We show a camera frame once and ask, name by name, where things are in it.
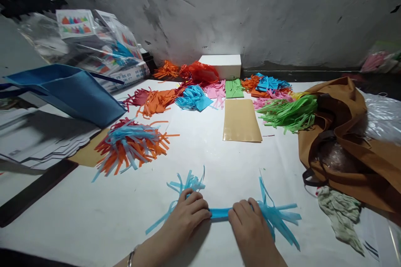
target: brown fabric bag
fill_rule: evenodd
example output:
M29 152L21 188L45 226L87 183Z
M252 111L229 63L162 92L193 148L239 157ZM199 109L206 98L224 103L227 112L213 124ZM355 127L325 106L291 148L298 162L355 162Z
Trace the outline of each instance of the brown fabric bag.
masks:
M318 96L315 123L310 130L300 131L299 158L307 171L304 183L309 186L328 184L379 209L401 213L401 147L393 143L365 140L349 130L366 113L365 100L349 77L320 83L306 90ZM336 140L355 159L373 170L372 173L340 173L321 163L319 149ZM320 183L309 181L315 175Z

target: blue felt bag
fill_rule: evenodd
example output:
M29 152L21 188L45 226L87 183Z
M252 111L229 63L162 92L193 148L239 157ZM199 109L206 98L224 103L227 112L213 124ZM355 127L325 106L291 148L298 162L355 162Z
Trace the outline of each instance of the blue felt bag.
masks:
M20 89L1 92L0 98L30 91L71 117L84 119L104 128L126 111L93 76L124 84L103 75L89 74L79 68L54 64L6 76L5 79L11 84L1 85L0 89L9 86Z

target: white tabletop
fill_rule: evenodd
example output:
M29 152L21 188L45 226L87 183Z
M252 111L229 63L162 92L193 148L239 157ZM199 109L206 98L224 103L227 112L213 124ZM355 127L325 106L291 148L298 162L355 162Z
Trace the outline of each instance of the white tabletop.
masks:
M295 92L316 83L293 83ZM169 90L177 83L147 80L116 95L124 100L137 88ZM287 223L301 252L276 232L276 245L289 266L373 266L369 255L361 256L335 238L330 220L320 210L314 189L304 188L304 166L298 157L298 137L283 135L258 119L262 143L223 141L224 110L183 111L175 104L151 120L166 120L171 137L166 156L134 171L104 177L91 183L95 168L79 166L56 187L5 228L0 229L0 247L58 260L77 266L112 266L147 236L145 230L166 213L177 193L166 182L188 171L201 176L201 191L210 208L231 207L240 199L261 200L258 183L261 172L266 188L277 206L297 203L292 209L302 216L299 226ZM47 105L44 110L59 113ZM133 118L130 107L125 116ZM38 175L5 173L0 176L0 204L17 194ZM229 222L205 225L173 262L177 266L243 266Z

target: bracelet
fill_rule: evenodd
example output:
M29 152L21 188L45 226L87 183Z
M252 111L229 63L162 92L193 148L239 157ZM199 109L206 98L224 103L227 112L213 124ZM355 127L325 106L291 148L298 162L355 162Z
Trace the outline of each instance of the bracelet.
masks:
M128 263L127 263L127 267L132 267L132 257L135 254L135 250L137 250L138 245L135 246L135 248L130 252L129 257L128 257Z

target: wrist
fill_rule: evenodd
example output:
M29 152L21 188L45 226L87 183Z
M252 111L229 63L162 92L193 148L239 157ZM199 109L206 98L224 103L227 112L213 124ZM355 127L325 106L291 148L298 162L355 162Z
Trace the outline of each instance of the wrist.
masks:
M159 267L167 259L156 234L138 245L132 257L132 267Z

